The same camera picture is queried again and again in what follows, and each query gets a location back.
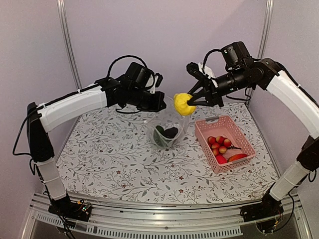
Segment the yellow lemon toy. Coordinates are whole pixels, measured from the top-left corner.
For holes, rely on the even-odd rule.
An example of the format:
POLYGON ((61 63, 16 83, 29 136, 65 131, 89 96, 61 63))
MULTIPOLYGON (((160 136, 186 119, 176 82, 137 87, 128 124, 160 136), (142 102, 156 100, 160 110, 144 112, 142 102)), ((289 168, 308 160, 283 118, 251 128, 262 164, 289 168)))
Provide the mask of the yellow lemon toy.
POLYGON ((188 93, 178 93, 174 95, 175 110, 182 116, 189 116, 195 112, 196 106, 189 106, 188 101, 191 100, 192 95, 188 93))

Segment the clear zip top bag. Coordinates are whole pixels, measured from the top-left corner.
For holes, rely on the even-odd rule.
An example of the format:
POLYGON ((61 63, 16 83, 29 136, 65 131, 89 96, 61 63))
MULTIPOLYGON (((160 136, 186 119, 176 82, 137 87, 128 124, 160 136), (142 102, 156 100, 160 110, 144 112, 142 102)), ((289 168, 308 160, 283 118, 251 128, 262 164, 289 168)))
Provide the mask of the clear zip top bag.
POLYGON ((172 98, 165 96, 164 101, 166 103, 166 108, 158 113, 155 113, 152 119, 148 122, 147 134, 151 143, 155 145, 155 142, 153 140, 153 134, 155 132, 158 134, 158 131, 156 130, 157 125, 162 126, 164 130, 171 127, 177 127, 178 134, 173 139, 168 139, 165 138, 163 135, 158 134, 162 137, 164 147, 159 147, 157 145, 155 146, 159 148, 171 148, 174 144, 180 141, 187 133, 190 116, 180 115, 175 110, 172 98))

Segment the red strawberry toy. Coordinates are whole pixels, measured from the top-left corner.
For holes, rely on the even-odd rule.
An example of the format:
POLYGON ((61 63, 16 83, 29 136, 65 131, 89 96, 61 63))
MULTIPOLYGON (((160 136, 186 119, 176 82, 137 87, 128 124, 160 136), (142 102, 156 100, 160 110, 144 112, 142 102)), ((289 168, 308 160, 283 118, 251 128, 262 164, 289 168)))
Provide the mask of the red strawberry toy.
POLYGON ((225 164, 228 162, 227 159, 222 155, 216 156, 216 160, 217 160, 218 164, 225 164))

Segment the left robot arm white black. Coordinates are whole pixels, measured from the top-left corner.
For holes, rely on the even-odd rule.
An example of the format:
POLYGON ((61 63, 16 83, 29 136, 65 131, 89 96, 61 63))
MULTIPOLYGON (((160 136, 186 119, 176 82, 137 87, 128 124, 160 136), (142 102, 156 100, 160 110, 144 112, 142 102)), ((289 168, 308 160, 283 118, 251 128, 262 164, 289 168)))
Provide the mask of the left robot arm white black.
POLYGON ((63 216, 74 212, 60 178, 49 132, 61 124, 114 105, 132 105, 140 112, 159 112, 166 108, 164 93, 156 91, 162 75, 132 62, 117 78, 106 76, 93 84, 41 105, 28 105, 27 138, 30 154, 46 185, 55 208, 63 216))

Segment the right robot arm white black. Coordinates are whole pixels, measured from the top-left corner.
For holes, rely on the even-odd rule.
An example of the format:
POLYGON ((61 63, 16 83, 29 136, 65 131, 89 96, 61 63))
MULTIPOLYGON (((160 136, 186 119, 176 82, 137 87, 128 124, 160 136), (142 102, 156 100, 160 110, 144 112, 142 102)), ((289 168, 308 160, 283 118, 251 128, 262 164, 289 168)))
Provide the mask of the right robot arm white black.
POLYGON ((189 106, 222 107, 223 96, 244 88, 255 89, 259 86, 279 99, 307 129, 309 137, 296 162, 271 186, 263 196, 263 202, 258 205, 260 216, 268 217, 277 209, 278 201, 319 167, 318 103, 297 84, 281 63, 270 58, 254 59, 242 41, 210 50, 205 55, 203 63, 191 62, 187 64, 186 70, 197 80, 189 90, 192 96, 187 102, 189 106), (227 72, 217 78, 206 67, 208 56, 214 52, 222 54, 227 72))

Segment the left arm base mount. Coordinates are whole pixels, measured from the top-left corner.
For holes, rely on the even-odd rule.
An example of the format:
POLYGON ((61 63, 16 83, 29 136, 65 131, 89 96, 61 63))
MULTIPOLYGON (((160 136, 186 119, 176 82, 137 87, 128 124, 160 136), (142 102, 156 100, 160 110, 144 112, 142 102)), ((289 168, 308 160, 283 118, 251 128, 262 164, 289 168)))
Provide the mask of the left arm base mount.
POLYGON ((48 211, 60 217, 88 222, 92 212, 92 204, 80 200, 72 202, 69 196, 59 200, 52 199, 48 211))

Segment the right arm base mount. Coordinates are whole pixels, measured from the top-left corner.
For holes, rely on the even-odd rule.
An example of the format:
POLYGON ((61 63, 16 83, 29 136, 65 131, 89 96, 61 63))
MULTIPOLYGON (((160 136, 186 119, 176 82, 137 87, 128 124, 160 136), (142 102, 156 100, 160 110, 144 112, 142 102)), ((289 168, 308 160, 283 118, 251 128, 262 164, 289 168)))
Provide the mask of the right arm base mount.
POLYGON ((281 201, 276 201, 268 193, 262 201, 256 204, 243 206, 240 209, 240 216, 244 222, 262 220, 257 223, 257 229, 264 233, 272 233, 282 219, 284 209, 281 201))

